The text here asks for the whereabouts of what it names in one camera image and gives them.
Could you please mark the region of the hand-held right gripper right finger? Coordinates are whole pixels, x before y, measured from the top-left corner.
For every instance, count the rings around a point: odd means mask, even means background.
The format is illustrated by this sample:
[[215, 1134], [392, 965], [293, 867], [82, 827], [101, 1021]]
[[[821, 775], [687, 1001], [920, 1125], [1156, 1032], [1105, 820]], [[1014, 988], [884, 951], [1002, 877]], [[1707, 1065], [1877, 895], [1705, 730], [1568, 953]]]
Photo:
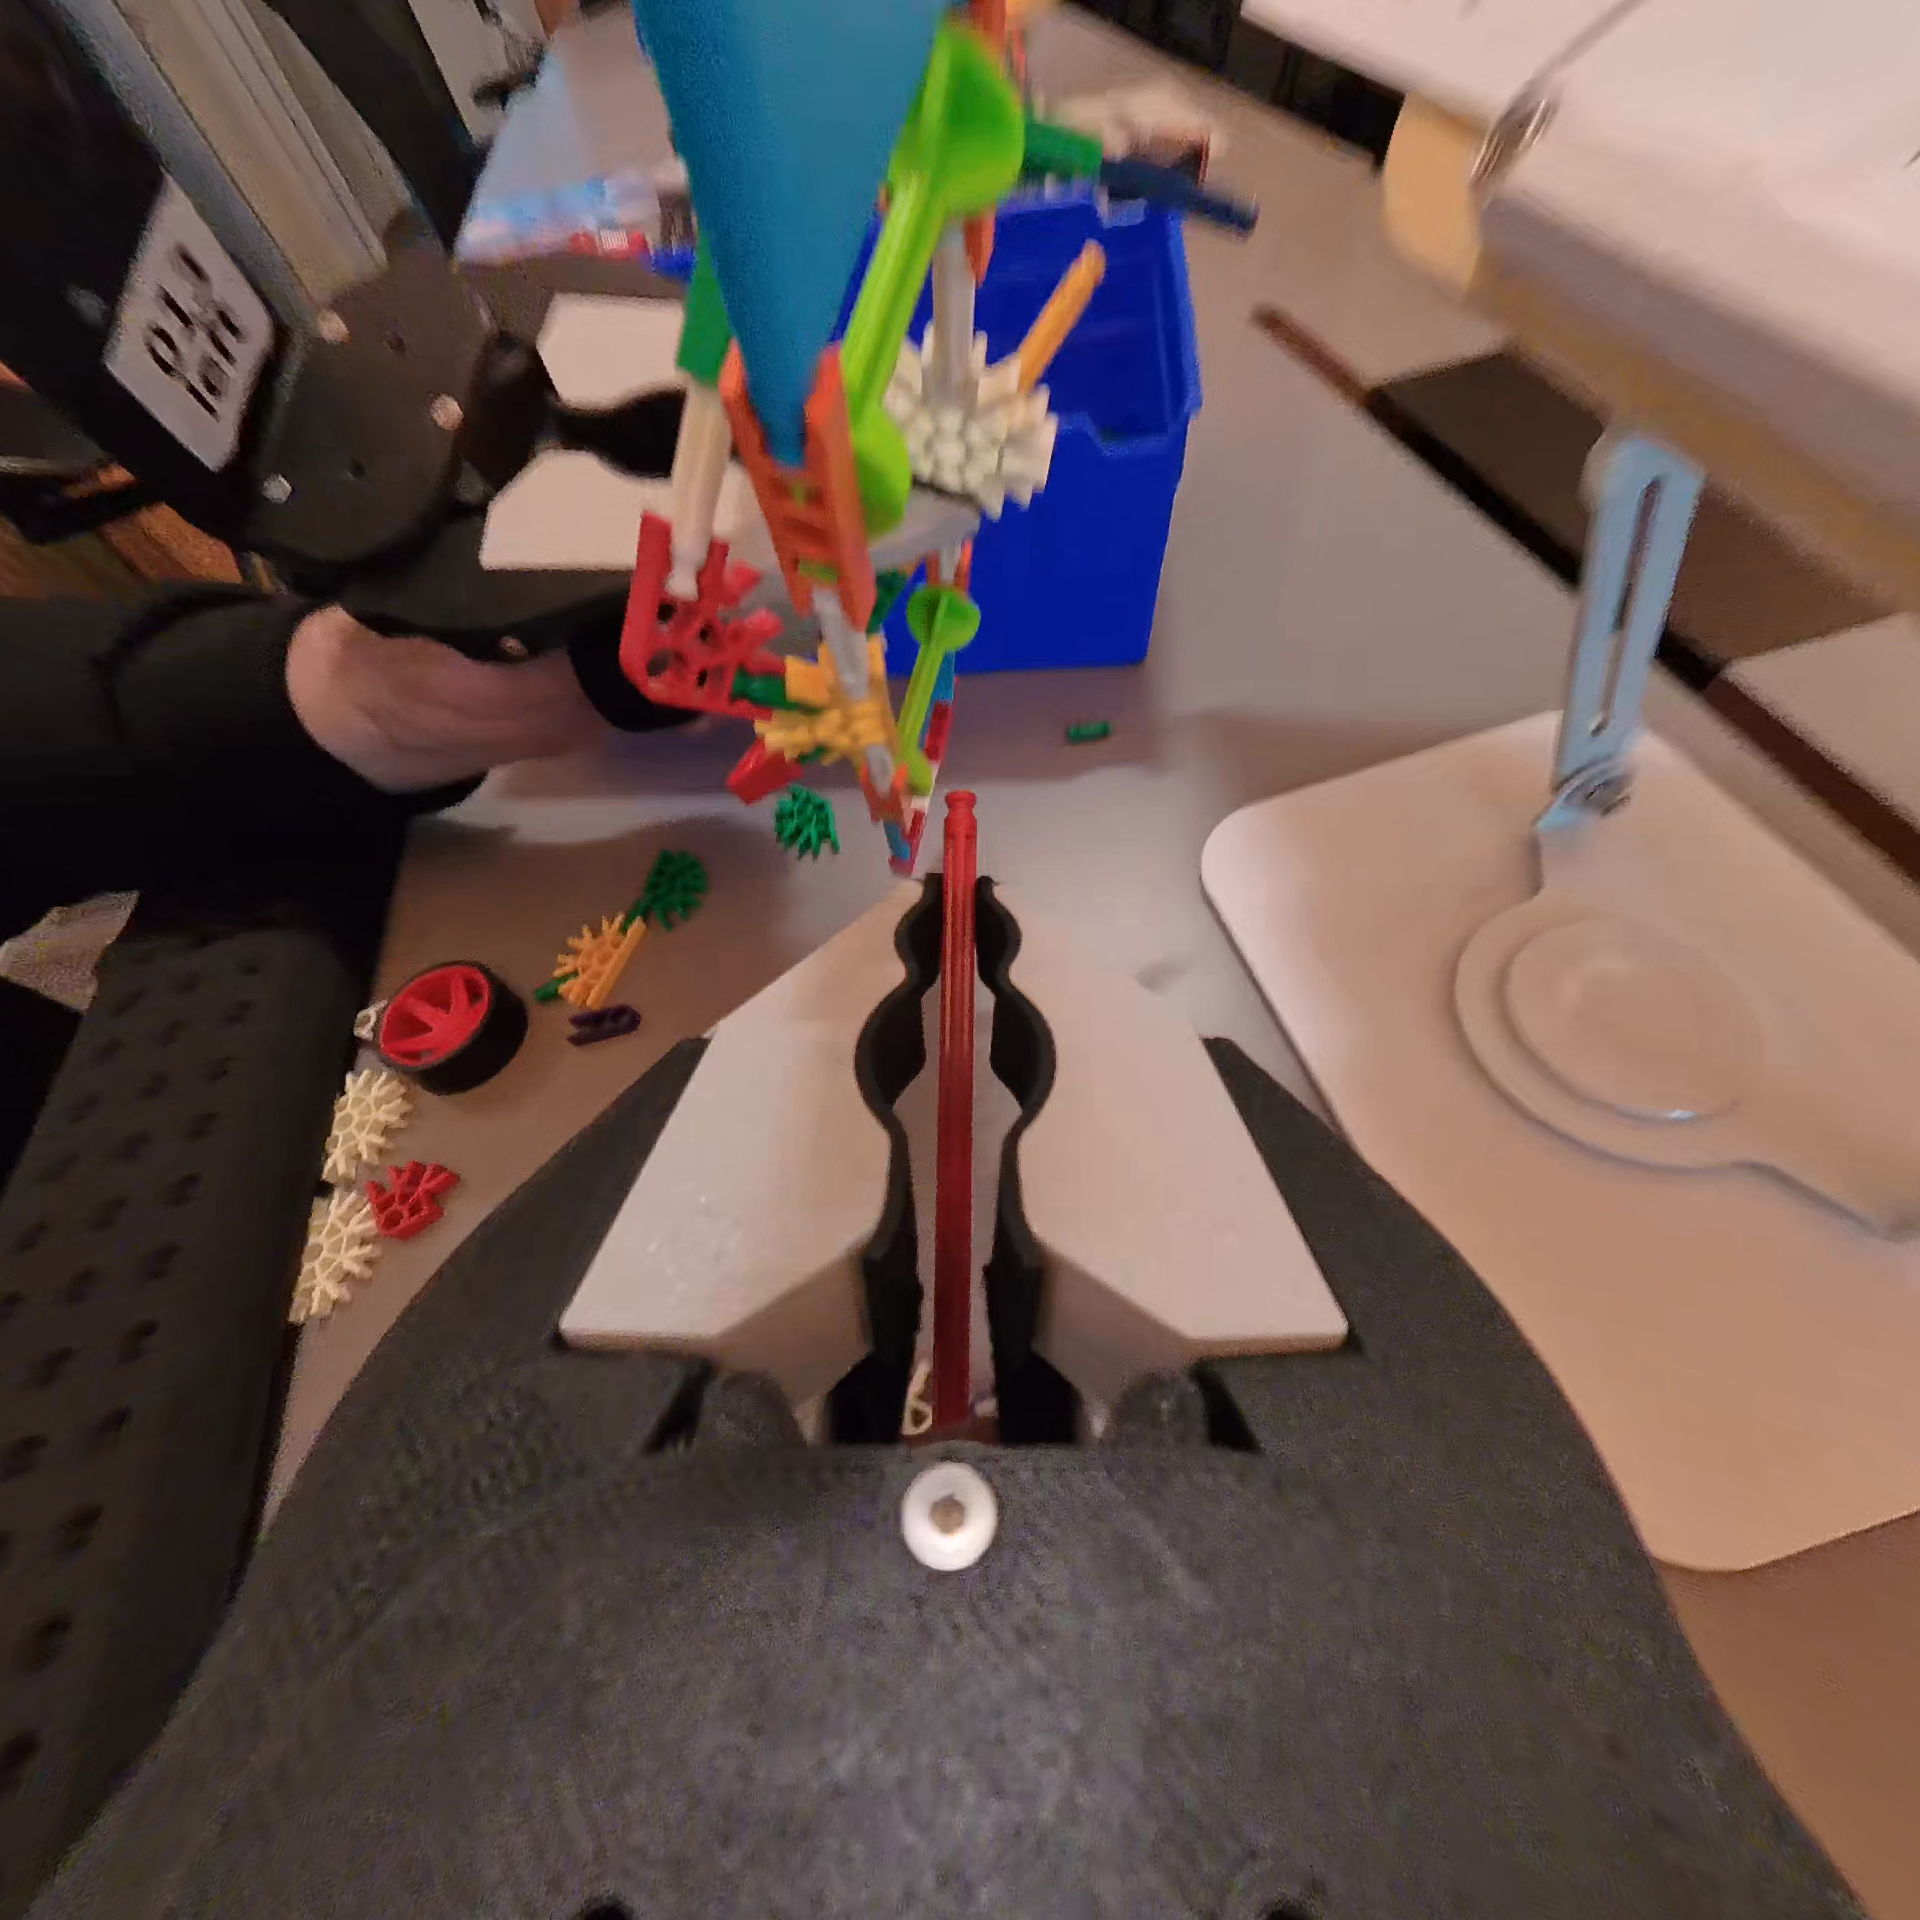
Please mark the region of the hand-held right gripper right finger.
[[1000, 1404], [1115, 1404], [1200, 1360], [1340, 1348], [1351, 1332], [1201, 1037], [995, 880], [974, 890], [1013, 1100], [983, 1272]]

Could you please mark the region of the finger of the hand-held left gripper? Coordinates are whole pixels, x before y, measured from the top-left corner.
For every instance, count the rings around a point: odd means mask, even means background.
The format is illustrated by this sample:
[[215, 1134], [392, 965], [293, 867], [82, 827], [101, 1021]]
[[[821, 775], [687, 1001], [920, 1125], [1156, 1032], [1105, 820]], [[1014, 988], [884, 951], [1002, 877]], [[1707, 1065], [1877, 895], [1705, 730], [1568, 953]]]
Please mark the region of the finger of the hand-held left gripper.
[[548, 447], [493, 496], [479, 563], [485, 570], [632, 570], [640, 522], [672, 520], [666, 476], [615, 467], [596, 453]]
[[559, 403], [610, 414], [638, 398], [680, 393], [683, 301], [562, 293], [540, 323], [538, 351]]

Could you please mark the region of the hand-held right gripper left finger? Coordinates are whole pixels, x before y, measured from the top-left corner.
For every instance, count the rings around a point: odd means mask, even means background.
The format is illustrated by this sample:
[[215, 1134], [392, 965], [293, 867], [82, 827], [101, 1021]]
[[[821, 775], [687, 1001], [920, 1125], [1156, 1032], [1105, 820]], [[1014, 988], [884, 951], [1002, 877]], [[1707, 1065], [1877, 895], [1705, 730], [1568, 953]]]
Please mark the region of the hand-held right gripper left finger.
[[559, 1333], [772, 1378], [898, 1419], [924, 1332], [924, 1117], [944, 882], [884, 900], [726, 1015], [632, 1177]]

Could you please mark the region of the long red toy rod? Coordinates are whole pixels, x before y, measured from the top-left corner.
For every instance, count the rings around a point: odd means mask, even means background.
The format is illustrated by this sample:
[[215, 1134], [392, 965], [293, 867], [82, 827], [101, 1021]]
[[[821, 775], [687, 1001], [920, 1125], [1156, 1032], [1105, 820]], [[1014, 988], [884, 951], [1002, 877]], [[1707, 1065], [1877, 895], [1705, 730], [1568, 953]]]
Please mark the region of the long red toy rod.
[[977, 798], [952, 791], [944, 829], [944, 945], [935, 1102], [934, 1432], [972, 1408], [972, 1108]]

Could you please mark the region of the colourful toy wheel model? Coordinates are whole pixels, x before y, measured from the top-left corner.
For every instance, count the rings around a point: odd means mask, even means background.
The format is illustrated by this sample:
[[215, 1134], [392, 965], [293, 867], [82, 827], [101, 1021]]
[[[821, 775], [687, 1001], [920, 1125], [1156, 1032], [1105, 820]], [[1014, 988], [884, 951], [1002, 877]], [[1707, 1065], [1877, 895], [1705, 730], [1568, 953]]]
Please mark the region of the colourful toy wheel model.
[[970, 592], [978, 523], [1044, 492], [1044, 374], [1105, 274], [1089, 240], [994, 358], [974, 296], [1000, 208], [1089, 183], [1237, 235], [1257, 209], [1033, 108], [1021, 3], [632, 9], [696, 236], [674, 508], [640, 522], [617, 667], [752, 724], [728, 781], [746, 804], [816, 764], [861, 787], [867, 635], [901, 696], [903, 595]]

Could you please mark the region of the blue plastic bin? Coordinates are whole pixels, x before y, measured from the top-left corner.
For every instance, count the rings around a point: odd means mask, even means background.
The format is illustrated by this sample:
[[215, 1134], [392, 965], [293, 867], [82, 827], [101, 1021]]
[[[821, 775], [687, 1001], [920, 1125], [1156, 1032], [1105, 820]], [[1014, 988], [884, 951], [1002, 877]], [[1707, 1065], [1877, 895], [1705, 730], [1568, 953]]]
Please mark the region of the blue plastic bin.
[[1044, 380], [1059, 422], [1044, 492], [981, 523], [965, 675], [1131, 667], [1148, 656], [1201, 355], [1180, 218], [1084, 189], [1026, 195], [995, 218], [974, 296], [994, 358], [1013, 353], [1081, 249], [1105, 274]]

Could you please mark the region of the person's left forearm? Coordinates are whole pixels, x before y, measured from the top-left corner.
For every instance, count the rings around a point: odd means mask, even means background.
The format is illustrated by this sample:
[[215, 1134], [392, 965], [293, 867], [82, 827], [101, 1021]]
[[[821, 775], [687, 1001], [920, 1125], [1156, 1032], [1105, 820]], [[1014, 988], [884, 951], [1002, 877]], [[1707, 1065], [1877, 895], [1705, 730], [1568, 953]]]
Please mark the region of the person's left forearm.
[[324, 750], [287, 681], [315, 607], [242, 587], [2, 602], [2, 935], [47, 912], [324, 851], [472, 796]]

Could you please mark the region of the person's left hand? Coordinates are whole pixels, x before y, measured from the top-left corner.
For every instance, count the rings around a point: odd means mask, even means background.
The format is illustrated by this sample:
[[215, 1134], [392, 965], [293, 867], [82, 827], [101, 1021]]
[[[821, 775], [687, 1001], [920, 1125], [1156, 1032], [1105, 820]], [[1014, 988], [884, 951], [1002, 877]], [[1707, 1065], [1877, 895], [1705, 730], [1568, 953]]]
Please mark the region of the person's left hand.
[[389, 638], [342, 609], [302, 618], [285, 661], [308, 735], [375, 787], [412, 796], [610, 744], [564, 656], [480, 663], [427, 638]]

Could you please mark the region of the blue printed packet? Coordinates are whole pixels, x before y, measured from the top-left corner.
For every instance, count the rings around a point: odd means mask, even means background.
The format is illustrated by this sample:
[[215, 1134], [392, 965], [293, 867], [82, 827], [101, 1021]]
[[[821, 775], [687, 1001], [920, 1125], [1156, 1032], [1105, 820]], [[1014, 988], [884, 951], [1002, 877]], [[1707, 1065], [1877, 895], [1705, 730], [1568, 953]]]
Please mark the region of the blue printed packet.
[[680, 260], [694, 251], [694, 232], [681, 167], [622, 165], [552, 186], [480, 189], [454, 256], [465, 265], [552, 256]]

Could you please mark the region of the yellow toy connector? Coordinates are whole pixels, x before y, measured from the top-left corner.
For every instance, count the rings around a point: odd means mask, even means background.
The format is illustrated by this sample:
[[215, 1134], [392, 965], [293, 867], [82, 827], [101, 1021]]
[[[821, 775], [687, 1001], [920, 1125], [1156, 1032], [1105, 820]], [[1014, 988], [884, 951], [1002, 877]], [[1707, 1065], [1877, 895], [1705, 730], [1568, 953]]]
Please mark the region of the yellow toy connector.
[[564, 1001], [581, 1013], [601, 1010], [614, 996], [644, 935], [647, 918], [640, 912], [581, 927], [568, 936], [547, 980], [534, 988], [534, 1000]]

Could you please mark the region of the white document stand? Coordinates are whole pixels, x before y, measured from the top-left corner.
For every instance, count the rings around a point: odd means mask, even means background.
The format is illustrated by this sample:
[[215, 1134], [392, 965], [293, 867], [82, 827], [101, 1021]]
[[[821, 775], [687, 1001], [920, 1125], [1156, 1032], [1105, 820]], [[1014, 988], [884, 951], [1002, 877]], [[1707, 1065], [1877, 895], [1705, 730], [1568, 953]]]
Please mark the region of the white document stand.
[[1916, 935], [1636, 726], [1613, 809], [1549, 791], [1573, 704], [1248, 804], [1201, 882], [1410, 1234], [1288, 1195], [1352, 1339], [1515, 1461], [1460, 1295], [1655, 1561], [1753, 1570], [1916, 1517]]

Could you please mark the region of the red toy connector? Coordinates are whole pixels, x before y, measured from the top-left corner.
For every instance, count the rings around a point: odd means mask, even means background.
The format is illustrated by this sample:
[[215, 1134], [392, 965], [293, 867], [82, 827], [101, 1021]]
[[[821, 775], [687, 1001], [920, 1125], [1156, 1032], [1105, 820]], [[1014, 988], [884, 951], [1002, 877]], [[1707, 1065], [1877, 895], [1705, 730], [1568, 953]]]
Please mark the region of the red toy connector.
[[410, 1158], [364, 1179], [364, 1198], [378, 1236], [405, 1242], [444, 1216], [444, 1203], [460, 1187], [460, 1174], [444, 1164]]

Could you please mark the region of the red wheel black tyre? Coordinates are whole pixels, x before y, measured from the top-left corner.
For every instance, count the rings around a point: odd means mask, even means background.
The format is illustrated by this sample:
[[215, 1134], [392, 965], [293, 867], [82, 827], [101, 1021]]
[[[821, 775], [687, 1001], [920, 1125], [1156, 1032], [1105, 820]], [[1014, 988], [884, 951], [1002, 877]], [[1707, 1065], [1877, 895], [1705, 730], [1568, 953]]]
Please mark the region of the red wheel black tyre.
[[474, 1093], [493, 1083], [526, 1043], [522, 995], [480, 961], [440, 961], [410, 976], [372, 1024], [381, 1068], [423, 1093]]

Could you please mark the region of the white snowflake toy connector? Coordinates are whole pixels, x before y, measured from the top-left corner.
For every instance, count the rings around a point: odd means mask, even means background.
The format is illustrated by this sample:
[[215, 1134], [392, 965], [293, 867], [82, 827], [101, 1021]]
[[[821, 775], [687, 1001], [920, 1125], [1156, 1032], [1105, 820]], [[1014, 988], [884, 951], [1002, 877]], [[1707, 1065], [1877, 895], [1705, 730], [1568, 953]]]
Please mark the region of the white snowflake toy connector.
[[372, 1201], [359, 1189], [339, 1187], [315, 1198], [293, 1284], [287, 1321], [293, 1327], [322, 1321], [347, 1306], [382, 1257], [382, 1234]]
[[339, 1091], [322, 1151], [321, 1177], [331, 1189], [355, 1183], [364, 1168], [387, 1162], [413, 1116], [415, 1086], [389, 1068], [352, 1068]]

